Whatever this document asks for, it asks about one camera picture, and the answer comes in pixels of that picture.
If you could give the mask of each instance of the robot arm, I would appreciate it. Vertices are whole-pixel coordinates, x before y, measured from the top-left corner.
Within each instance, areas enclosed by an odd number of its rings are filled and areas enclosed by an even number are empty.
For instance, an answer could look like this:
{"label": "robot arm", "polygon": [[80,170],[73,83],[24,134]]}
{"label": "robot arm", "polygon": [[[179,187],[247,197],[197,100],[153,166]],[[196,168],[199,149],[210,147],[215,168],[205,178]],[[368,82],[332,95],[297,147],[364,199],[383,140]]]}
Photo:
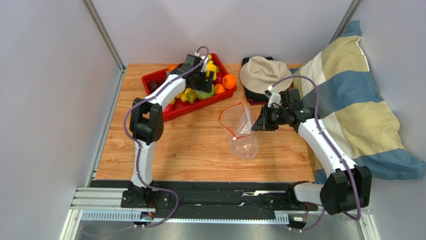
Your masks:
{"label": "robot arm", "polygon": [[[262,106],[260,116],[252,130],[275,131],[279,125],[290,125],[312,148],[327,176],[325,184],[301,182],[292,185],[289,191],[293,193],[295,201],[323,206],[330,215],[354,210],[356,201],[349,178],[349,174],[352,174],[356,182],[360,207],[368,206],[372,181],[371,171],[366,166],[357,166],[352,159],[345,155],[328,133],[321,119],[318,120],[321,129],[318,129],[314,108],[304,107],[299,90],[290,89],[277,93],[270,86],[266,94],[270,95],[269,103]],[[342,156],[341,158],[322,135],[329,138]],[[346,161],[349,169],[346,169],[342,160]]]}
{"label": "robot arm", "polygon": [[185,88],[211,92],[214,74],[210,74],[206,79],[208,61],[208,57],[200,56],[198,53],[188,54],[185,62],[172,70],[163,85],[147,96],[144,103],[141,103],[143,99],[140,98],[133,101],[133,107],[135,105],[138,107],[131,112],[129,129],[137,142],[134,142],[133,175],[128,190],[123,193],[125,199],[140,203],[141,207],[150,204],[152,191],[146,188],[146,185],[150,185],[153,181],[154,149],[164,129],[163,107]]}

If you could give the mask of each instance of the red tray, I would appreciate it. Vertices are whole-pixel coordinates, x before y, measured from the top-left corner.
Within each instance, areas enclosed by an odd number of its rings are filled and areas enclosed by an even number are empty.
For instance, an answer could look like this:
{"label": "red tray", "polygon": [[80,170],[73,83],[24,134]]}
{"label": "red tray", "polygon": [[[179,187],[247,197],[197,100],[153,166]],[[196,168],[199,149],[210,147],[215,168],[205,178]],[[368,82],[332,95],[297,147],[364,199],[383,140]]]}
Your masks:
{"label": "red tray", "polygon": [[[215,53],[211,53],[211,60],[213,60],[214,65],[218,66],[221,73],[228,74],[222,62],[219,60],[218,56]],[[146,94],[150,95],[151,92],[148,90],[148,83],[152,80],[163,80],[167,76],[166,69],[153,72],[151,74],[145,75],[142,77],[143,87],[145,88]],[[175,119],[177,117],[183,116],[185,114],[189,114],[195,110],[200,110],[206,106],[215,104],[217,102],[228,99],[234,95],[234,92],[237,90],[237,86],[235,86],[231,90],[227,90],[224,93],[214,95],[204,100],[196,99],[194,104],[190,104],[189,102],[182,102],[180,99],[176,99],[176,103],[172,106],[173,111],[164,113],[163,120],[164,122]]]}

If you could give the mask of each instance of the wood grain surface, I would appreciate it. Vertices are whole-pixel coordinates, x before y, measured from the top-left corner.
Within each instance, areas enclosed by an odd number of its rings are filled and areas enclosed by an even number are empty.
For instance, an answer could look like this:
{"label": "wood grain surface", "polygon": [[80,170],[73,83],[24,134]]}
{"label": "wood grain surface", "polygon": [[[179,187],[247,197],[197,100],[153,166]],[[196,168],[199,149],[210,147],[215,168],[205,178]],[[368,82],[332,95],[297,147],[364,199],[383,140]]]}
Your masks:
{"label": "wood grain surface", "polygon": [[[123,131],[123,119],[133,100],[146,96],[141,77],[168,66],[169,64],[128,66],[96,174],[97,179],[129,180],[132,177],[135,146]],[[245,99],[239,78],[241,65],[224,66],[238,78],[238,90],[231,98],[164,123],[164,133],[154,153],[153,178],[224,182],[313,181],[313,152],[288,126],[280,126],[275,132],[259,132],[259,155],[255,159],[244,160],[231,155],[226,132],[218,122],[219,114],[226,107],[242,102],[257,119],[261,105],[251,106]]]}

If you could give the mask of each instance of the clear plastic bag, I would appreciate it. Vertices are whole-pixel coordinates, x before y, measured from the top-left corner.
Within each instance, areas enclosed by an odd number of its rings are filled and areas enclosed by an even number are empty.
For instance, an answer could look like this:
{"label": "clear plastic bag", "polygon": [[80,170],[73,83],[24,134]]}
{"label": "clear plastic bag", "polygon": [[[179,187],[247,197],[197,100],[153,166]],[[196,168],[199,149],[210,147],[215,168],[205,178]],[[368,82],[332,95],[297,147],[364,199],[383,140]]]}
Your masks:
{"label": "clear plastic bag", "polygon": [[219,123],[226,131],[232,155],[252,160],[259,154],[259,133],[252,131],[255,117],[242,102],[225,108]]}

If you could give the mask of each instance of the striped pillow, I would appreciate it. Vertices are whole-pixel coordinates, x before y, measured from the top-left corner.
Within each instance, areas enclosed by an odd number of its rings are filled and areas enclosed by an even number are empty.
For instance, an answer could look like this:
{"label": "striped pillow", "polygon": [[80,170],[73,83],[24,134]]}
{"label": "striped pillow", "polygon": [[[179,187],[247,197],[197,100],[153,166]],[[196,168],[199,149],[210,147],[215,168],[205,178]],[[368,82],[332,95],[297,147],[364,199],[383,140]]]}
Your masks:
{"label": "striped pillow", "polygon": [[[352,21],[343,35],[294,75],[307,76],[318,85],[318,113],[348,157],[368,166],[376,178],[420,179],[426,163],[402,145],[400,123],[379,94],[360,40],[360,22]],[[294,78],[293,84],[305,106],[313,107],[312,84],[300,78]],[[328,176],[316,156],[314,170],[315,182],[325,183]]]}

